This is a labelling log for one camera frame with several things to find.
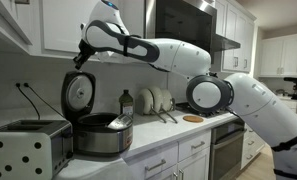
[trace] cable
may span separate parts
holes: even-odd
[[[37,93],[36,91],[29,86],[28,83],[24,83],[24,86],[29,88],[33,93],[35,93],[35,95],[40,99],[42,100],[42,102],[44,102],[45,104],[47,104],[47,106],[49,106],[52,110],[54,110],[57,114],[59,114],[61,117],[63,117],[64,119],[66,119],[61,113],[59,113],[55,108],[53,108],[50,104],[48,104],[44,99],[42,99]]]
[[[25,98],[30,102],[30,104],[32,105],[32,107],[34,107],[34,109],[35,109],[35,111],[36,111],[36,113],[37,113],[37,115],[38,115],[38,120],[40,120],[40,114],[39,114],[39,112],[38,112],[36,106],[34,105],[34,103],[28,98],[28,96],[26,96],[26,94],[25,94],[24,92],[22,92],[22,90],[20,89],[20,84],[19,84],[19,83],[16,84],[16,87],[17,87],[18,90],[21,92],[21,94],[22,94],[23,96],[25,96]]]

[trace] stainless steel rice cooker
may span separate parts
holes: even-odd
[[[119,117],[117,114],[90,114],[95,88],[96,79],[90,73],[73,71],[65,76],[61,106],[65,118],[73,125],[74,149],[75,152],[95,156],[117,155],[132,143],[132,119],[123,117],[127,125],[114,129],[108,125]]]

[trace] bottle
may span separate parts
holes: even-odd
[[[120,114],[126,114],[133,118],[134,114],[134,102],[130,96],[128,89],[124,89],[124,94],[119,98]]]

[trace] rice cooker lid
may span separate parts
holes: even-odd
[[[91,112],[95,97],[95,77],[86,72],[68,72],[62,87],[62,110],[65,118],[77,122]]]

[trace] round wooden coaster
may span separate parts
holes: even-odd
[[[189,121],[189,122],[195,122],[195,123],[199,123],[199,122],[203,122],[204,119],[199,117],[199,116],[184,116],[183,119],[185,121]]]

